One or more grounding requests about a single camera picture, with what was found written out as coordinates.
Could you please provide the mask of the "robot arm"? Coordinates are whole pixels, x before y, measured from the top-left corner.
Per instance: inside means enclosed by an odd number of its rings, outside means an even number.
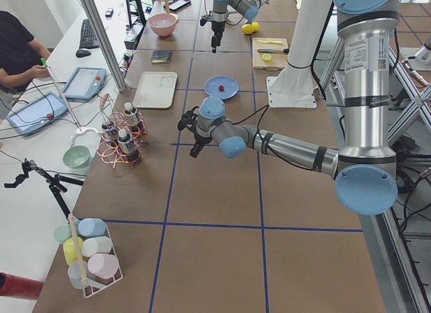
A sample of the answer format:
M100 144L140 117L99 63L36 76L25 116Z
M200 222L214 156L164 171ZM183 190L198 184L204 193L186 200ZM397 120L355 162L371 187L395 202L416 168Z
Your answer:
M274 155L299 168L322 172L335 181L339 201L360 215L378 215L393 206L395 152L388 144L389 36L399 22L399 0L302 0L286 68L267 80L273 108L312 108L312 63L331 12L344 45L345 143L339 150L261 129L234 125L224 102L210 96L198 113L178 124L195 136L191 156L216 143L233 158L246 148Z
M247 21L253 21L261 6L270 0L213 0L213 7L207 20L211 23L213 36L211 37L212 53L216 53L221 45L226 20L228 18L228 6L233 8Z

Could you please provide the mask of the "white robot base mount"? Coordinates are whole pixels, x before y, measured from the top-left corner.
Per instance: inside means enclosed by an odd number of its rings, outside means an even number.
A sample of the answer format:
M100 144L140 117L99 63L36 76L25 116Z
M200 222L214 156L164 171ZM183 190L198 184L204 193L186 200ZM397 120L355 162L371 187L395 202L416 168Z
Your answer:
M268 77L272 108L316 108L311 65L333 0L302 0L286 68Z

